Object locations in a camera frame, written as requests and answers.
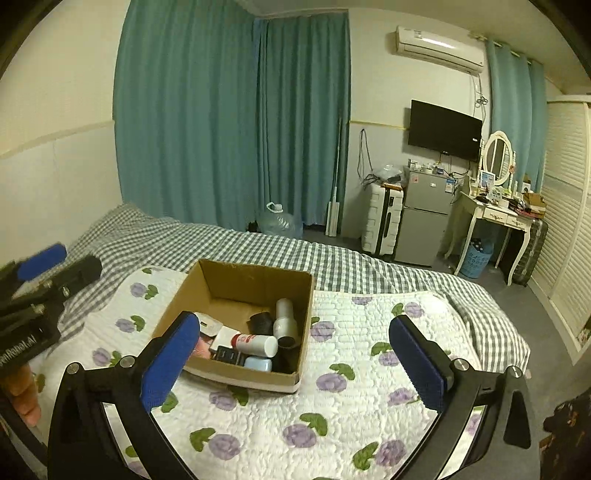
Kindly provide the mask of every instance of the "fridge door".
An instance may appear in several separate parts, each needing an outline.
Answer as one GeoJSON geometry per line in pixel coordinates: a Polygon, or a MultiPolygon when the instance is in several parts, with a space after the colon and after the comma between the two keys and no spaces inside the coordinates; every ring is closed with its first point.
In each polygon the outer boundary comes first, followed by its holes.
{"type": "Polygon", "coordinates": [[[447,215],[404,207],[394,260],[432,266],[447,226],[447,215]]]}
{"type": "Polygon", "coordinates": [[[453,193],[445,191],[446,181],[446,177],[439,175],[410,172],[404,204],[419,210],[449,213],[452,209],[453,193]]]}

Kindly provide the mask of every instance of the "blue trash bin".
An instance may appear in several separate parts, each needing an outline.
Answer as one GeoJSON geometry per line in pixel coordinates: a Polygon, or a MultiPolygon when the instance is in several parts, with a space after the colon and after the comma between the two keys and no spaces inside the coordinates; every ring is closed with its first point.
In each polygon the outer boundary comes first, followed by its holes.
{"type": "Polygon", "coordinates": [[[478,278],[491,259],[494,244],[484,244],[485,251],[479,252],[472,243],[468,246],[466,258],[460,269],[460,273],[468,278],[478,278]]]}

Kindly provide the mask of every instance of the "human hand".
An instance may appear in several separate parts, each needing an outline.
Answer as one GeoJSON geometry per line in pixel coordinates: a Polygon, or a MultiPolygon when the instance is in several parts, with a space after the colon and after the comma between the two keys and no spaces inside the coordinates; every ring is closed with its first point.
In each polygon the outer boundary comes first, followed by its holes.
{"type": "Polygon", "coordinates": [[[41,407],[37,399],[37,385],[31,367],[24,365],[13,374],[0,381],[2,389],[12,399],[12,406],[30,427],[34,427],[41,418],[41,407]]]}

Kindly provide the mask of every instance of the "blue gripper pad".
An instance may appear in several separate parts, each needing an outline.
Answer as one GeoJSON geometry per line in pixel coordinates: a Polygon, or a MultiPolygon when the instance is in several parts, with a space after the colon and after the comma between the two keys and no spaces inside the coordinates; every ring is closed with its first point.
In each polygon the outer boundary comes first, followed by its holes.
{"type": "Polygon", "coordinates": [[[444,410],[446,382],[400,317],[390,322],[390,345],[427,408],[444,410]]]}
{"type": "Polygon", "coordinates": [[[164,336],[170,335],[166,344],[148,367],[142,377],[140,400],[146,411],[159,407],[166,400],[184,364],[199,340],[199,320],[194,313],[185,312],[184,320],[175,332],[167,330],[164,336]]]}
{"type": "Polygon", "coordinates": [[[33,280],[65,259],[66,247],[62,244],[52,245],[22,262],[18,267],[17,277],[20,281],[33,280]]]}

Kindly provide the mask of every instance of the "white suitcase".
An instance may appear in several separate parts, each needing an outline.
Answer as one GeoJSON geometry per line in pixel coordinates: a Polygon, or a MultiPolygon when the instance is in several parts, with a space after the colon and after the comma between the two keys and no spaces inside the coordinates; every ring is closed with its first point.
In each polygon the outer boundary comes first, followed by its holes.
{"type": "Polygon", "coordinates": [[[371,197],[362,249],[374,255],[394,253],[404,193],[376,183],[370,185],[371,197]]]}

